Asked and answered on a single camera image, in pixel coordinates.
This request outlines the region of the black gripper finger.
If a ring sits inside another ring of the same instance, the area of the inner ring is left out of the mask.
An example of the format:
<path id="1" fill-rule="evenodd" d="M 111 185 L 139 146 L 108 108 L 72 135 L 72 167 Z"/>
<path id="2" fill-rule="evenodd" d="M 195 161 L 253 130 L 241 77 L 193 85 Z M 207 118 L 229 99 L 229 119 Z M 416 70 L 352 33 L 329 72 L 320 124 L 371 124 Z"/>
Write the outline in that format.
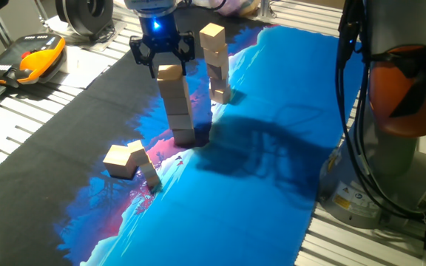
<path id="1" fill-rule="evenodd" d="M 180 34 L 181 43 L 186 45 L 186 49 L 179 47 L 180 63 L 182 73 L 186 74 L 186 63 L 195 59 L 195 37 L 192 31 L 186 31 Z"/>
<path id="2" fill-rule="evenodd" d="M 147 54 L 144 55 L 141 51 L 141 46 L 147 47 Z M 136 64 L 142 64 L 149 68 L 149 72 L 152 78 L 155 78 L 153 58 L 155 57 L 156 51 L 153 50 L 153 43 L 146 37 L 131 36 L 129 39 L 129 46 L 134 56 Z"/>

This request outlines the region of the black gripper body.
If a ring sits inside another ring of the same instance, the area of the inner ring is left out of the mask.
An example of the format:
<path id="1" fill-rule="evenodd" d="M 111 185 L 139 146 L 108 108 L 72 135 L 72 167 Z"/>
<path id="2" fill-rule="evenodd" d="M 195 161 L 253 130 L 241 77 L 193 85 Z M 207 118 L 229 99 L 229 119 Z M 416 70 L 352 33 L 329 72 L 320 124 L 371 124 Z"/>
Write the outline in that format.
<path id="1" fill-rule="evenodd" d="M 155 17 L 140 17 L 142 41 L 148 48 L 166 50 L 178 48 L 180 33 L 173 14 Z"/>

